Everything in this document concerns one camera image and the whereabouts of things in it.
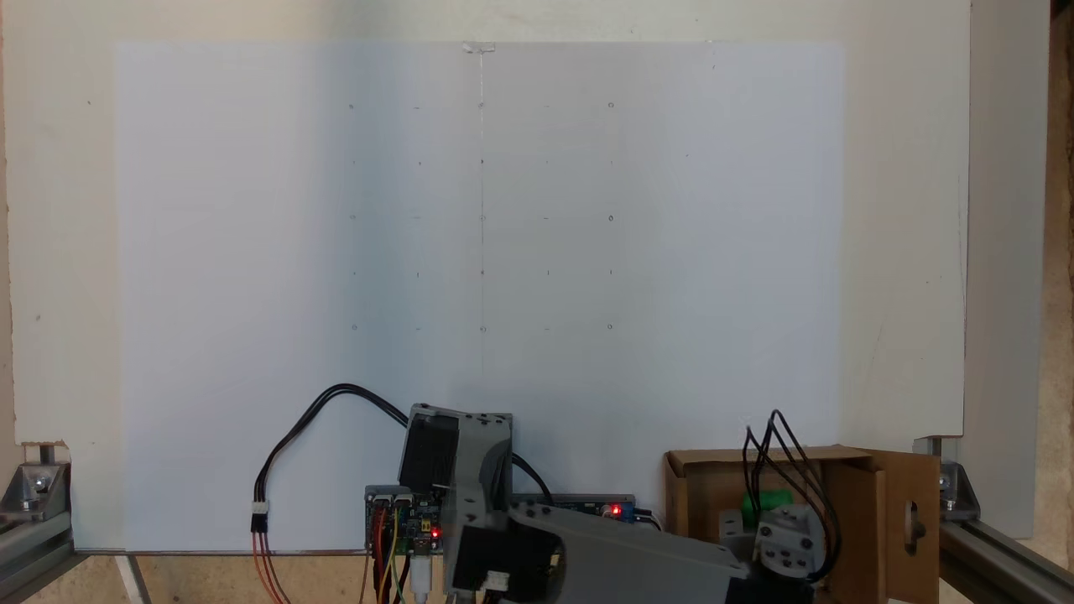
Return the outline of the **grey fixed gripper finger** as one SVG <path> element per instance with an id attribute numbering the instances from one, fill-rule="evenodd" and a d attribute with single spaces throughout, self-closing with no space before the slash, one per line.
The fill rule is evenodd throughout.
<path id="1" fill-rule="evenodd" d="M 755 528 L 750 528 L 741 509 L 720 512 L 720 545 L 730 551 L 753 551 L 756 540 Z"/>

